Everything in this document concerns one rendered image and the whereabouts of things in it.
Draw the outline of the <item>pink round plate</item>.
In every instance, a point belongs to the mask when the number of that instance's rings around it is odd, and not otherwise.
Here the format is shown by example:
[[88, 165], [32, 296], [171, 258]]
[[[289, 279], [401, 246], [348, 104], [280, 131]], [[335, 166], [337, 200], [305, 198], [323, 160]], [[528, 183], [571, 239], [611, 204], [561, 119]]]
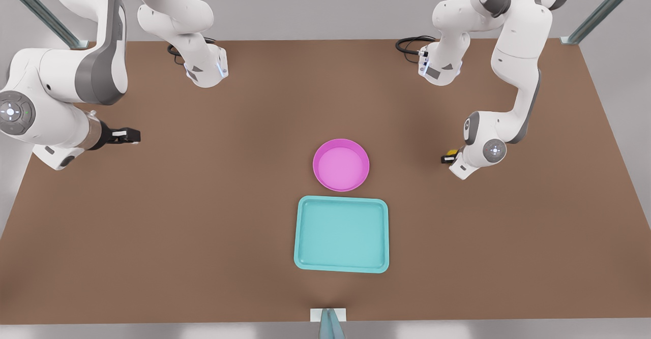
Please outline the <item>pink round plate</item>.
[[317, 149], [312, 159], [312, 170], [325, 188], [348, 192], [365, 182], [370, 172], [370, 159], [358, 143], [335, 138]]

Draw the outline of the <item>teal rectangular tray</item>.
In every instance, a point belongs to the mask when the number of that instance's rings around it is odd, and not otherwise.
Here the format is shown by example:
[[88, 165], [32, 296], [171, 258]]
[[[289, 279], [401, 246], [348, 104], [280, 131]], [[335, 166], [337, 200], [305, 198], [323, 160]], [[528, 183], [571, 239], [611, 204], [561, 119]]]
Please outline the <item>teal rectangular tray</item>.
[[381, 199], [303, 196], [293, 260], [304, 270], [380, 274], [389, 267], [389, 208]]

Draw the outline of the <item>silver frame post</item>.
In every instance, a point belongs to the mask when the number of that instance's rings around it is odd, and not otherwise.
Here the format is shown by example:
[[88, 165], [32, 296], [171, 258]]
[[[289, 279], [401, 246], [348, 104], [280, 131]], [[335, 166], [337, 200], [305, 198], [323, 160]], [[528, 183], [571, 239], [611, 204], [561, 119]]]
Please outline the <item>silver frame post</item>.
[[87, 49], [89, 42], [79, 40], [40, 0], [19, 0], [70, 49]]
[[569, 35], [560, 37], [563, 45], [579, 45], [592, 31], [604, 21], [624, 0], [604, 0], [579, 26]]
[[342, 321], [346, 321], [345, 308], [310, 309], [311, 322], [319, 323], [318, 339], [346, 339]]

